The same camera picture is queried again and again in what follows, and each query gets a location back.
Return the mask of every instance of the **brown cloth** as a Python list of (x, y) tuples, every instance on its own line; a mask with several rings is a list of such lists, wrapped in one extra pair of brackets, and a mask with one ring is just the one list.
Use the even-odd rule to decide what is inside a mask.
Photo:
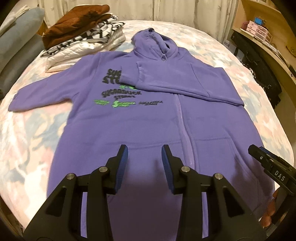
[(61, 17), (55, 25), (45, 31), (42, 40), (49, 49), (74, 38), (95, 27), (99, 22), (110, 18), (109, 5), (76, 6)]

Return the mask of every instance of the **zipper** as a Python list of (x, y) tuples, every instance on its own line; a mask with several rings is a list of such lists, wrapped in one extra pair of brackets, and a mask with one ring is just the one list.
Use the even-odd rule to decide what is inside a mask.
[(194, 162), (194, 153), (193, 153), (193, 148), (192, 144), (189, 138), (189, 135), (186, 131), (185, 125), (184, 125), (184, 120), (183, 120), (183, 113), (182, 113), (182, 108), (181, 108), (181, 103), (179, 96), (177, 94), (174, 94), (175, 96), (175, 103), (177, 106), (178, 110), (178, 116), (179, 116), (179, 126), (180, 126), (180, 131), (181, 131), (181, 141), (184, 147), (184, 158), (185, 161), (187, 162), (187, 165), (195, 170), (195, 162)]

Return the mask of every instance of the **curtain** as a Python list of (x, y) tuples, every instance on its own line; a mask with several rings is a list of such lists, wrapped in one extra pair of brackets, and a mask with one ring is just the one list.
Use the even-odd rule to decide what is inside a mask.
[(206, 32), (219, 42), (229, 33), (238, 0), (37, 0), (52, 26), (81, 4), (108, 4), (119, 20), (154, 20), (184, 24)]

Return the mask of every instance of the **bed sheet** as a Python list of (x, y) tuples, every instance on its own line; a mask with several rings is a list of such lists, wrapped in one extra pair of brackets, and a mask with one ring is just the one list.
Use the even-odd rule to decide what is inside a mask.
[[(293, 151), (264, 90), (250, 71), (222, 44), (204, 32), (176, 23), (126, 21), (126, 41), (116, 50), (130, 52), (131, 37), (153, 27), (172, 38), (201, 61), (223, 67), (245, 103), (264, 146), (293, 165)], [(63, 102), (26, 112), (8, 112), (8, 106), (25, 85), (50, 76), (46, 59), (37, 57), (23, 72), (0, 106), (0, 195), (19, 222), (26, 227), (46, 200), (51, 161), (66, 125), (72, 104)]]

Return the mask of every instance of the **hoodie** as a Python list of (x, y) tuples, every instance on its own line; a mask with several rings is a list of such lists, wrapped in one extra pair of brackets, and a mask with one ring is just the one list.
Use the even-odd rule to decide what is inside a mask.
[[(200, 174), (222, 173), (261, 217), (274, 185), (248, 154), (251, 144), (263, 143), (226, 72), (194, 58), (152, 28), (132, 40), (130, 53), (85, 56), (14, 96), (10, 111), (73, 102), (55, 150), (47, 194), (66, 174), (85, 175), (105, 165), (125, 144), (129, 155), (122, 186), (108, 197), (114, 240), (175, 240), (182, 196), (173, 195), (166, 181), (161, 147), (168, 144), (174, 156)], [(84, 198), (82, 235), (85, 203)], [(205, 237), (207, 205), (203, 214)]]

